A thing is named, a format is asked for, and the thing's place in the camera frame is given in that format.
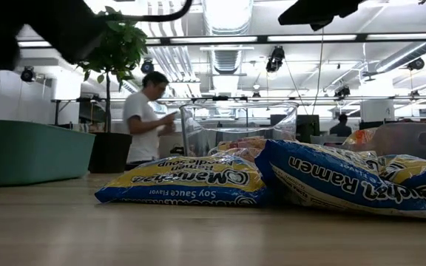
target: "man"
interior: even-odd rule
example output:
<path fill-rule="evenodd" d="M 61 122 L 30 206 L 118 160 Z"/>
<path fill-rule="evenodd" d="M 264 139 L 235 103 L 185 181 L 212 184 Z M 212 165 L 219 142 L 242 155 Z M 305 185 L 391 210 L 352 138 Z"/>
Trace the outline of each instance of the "man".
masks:
<path fill-rule="evenodd" d="M 330 129 L 330 134 L 335 134 L 337 137 L 349 137 L 351 135 L 351 127 L 346 126 L 348 116 L 342 114 L 338 117 L 339 124 Z"/>
<path fill-rule="evenodd" d="M 159 137 L 175 131 L 175 113 L 158 119 L 150 101 L 162 97 L 169 84 L 166 76 L 151 72 L 142 80 L 141 92 L 130 95 L 123 108 L 123 122 L 127 132 L 132 135 L 126 170 L 136 168 L 142 163 L 158 159 Z"/>

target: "wooden table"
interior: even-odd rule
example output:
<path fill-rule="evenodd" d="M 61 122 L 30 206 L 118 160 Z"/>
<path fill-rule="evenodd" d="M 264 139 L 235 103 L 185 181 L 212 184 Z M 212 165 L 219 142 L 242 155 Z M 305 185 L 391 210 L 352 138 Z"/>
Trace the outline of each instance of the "wooden table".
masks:
<path fill-rule="evenodd" d="M 426 265 L 426 221 L 99 205 L 93 193 L 109 178 L 0 188 L 0 265 Z"/>

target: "white wall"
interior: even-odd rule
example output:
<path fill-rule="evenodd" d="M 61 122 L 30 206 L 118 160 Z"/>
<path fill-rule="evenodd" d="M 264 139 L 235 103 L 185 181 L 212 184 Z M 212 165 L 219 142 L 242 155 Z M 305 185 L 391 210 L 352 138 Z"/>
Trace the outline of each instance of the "white wall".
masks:
<path fill-rule="evenodd" d="M 26 83 L 17 73 L 0 71 L 0 120 L 53 123 L 52 94 L 48 86 Z"/>

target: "clear plastic container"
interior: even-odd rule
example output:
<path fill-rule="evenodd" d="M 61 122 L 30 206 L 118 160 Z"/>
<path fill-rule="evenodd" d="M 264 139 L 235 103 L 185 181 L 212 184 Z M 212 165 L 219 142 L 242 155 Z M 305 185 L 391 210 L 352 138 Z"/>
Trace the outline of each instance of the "clear plastic container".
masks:
<path fill-rule="evenodd" d="M 337 137 L 337 136 L 310 136 L 312 144 L 325 145 L 329 143 L 333 144 L 342 144 L 345 142 L 347 137 Z"/>
<path fill-rule="evenodd" d="M 294 140 L 297 129 L 296 103 L 187 104 L 180 108 L 183 144 L 188 156 L 207 156 L 221 143 L 245 137 Z M 283 119 L 271 125 L 271 115 Z"/>
<path fill-rule="evenodd" d="M 344 145 L 353 151 L 376 151 L 380 155 L 408 154 L 426 159 L 426 123 L 386 123 L 365 144 Z"/>

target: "instant noodle bag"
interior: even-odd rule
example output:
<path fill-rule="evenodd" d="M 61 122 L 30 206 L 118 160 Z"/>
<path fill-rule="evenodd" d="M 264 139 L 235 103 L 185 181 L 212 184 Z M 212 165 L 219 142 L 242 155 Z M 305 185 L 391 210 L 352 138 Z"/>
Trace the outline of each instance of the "instant noodle bag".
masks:
<path fill-rule="evenodd" d="M 250 162 L 227 154 L 170 157 L 145 163 L 108 183 L 101 202 L 262 205 L 266 186 Z"/>
<path fill-rule="evenodd" d="M 264 183 L 294 204 L 426 218 L 426 161 L 405 158 L 385 165 L 372 153 L 268 140 L 255 162 Z M 402 168 L 389 178 L 382 170 L 392 161 Z"/>

